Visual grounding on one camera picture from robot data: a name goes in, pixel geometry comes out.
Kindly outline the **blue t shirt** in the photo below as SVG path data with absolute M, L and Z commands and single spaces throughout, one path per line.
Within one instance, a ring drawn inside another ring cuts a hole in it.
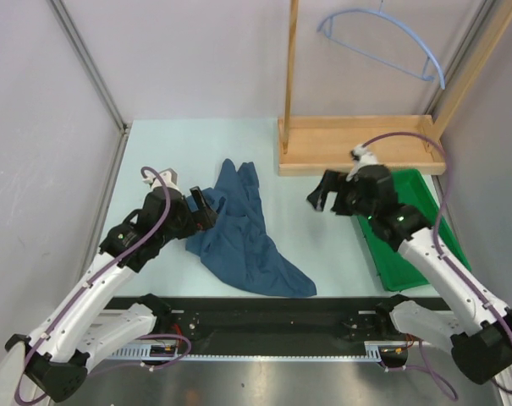
M 185 250 L 221 282 L 270 297 L 310 298 L 316 284 L 284 258 L 267 234 L 253 162 L 223 161 L 217 181 L 202 191 L 217 213 L 215 225 L 187 238 Z

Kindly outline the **light blue plastic hanger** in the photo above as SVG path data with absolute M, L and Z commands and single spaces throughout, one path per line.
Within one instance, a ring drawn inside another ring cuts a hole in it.
M 398 70 L 403 74 L 407 74 L 416 79 L 422 80 L 424 82 L 434 82 L 435 80 L 438 82 L 439 89 L 444 91 L 447 88 L 447 80 L 445 79 L 445 74 L 443 72 L 442 66 L 438 59 L 435 57 L 434 53 L 430 49 L 430 47 L 403 21 L 396 19 L 383 12 L 383 4 L 384 1 L 379 3 L 378 9 L 374 8 L 345 8 L 340 11 L 334 12 L 326 16 L 317 26 L 317 32 L 323 34 L 325 38 L 330 40 L 331 42 L 351 50 L 357 54 L 360 54 L 366 58 L 370 58 L 373 61 L 379 62 L 391 69 Z M 377 55 L 371 54 L 369 52 L 362 51 L 359 47 L 354 47 L 347 42 L 341 41 L 333 36 L 333 27 L 336 18 L 346 14 L 364 14 L 371 15 L 375 18 L 387 21 L 394 27 L 401 30 L 404 34 L 406 34 L 424 53 L 425 62 L 420 74 L 416 74 L 413 71 L 405 69 L 399 66 L 396 63 L 392 63 L 388 60 L 378 57 Z

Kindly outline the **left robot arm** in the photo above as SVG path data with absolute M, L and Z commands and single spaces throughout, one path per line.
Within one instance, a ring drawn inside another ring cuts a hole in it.
M 108 232 L 88 270 L 52 315 L 29 335 L 8 340 L 7 349 L 19 343 L 25 349 L 20 380 L 41 390 L 31 400 L 15 392 L 18 405 L 70 398 L 103 360 L 134 340 L 157 340 L 158 353 L 168 356 L 169 364 L 190 353 L 190 340 L 173 326 L 171 307 L 153 294 L 140 297 L 114 320 L 92 325 L 116 292 L 168 242 L 215 225 L 217 213 L 201 190 L 194 187 L 190 193 L 194 210 L 177 189 L 154 188 L 142 208 Z

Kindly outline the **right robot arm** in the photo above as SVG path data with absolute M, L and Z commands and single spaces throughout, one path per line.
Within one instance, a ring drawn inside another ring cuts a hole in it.
M 364 217 L 373 233 L 415 267 L 453 312 L 446 319 L 404 296 L 394 296 L 377 315 L 375 328 L 385 339 L 409 333 L 451 354 L 470 381 L 481 385 L 512 365 L 512 308 L 486 289 L 435 235 L 422 212 L 403 203 L 384 165 L 354 173 L 327 170 L 307 201 L 322 211 L 328 194 L 339 216 Z

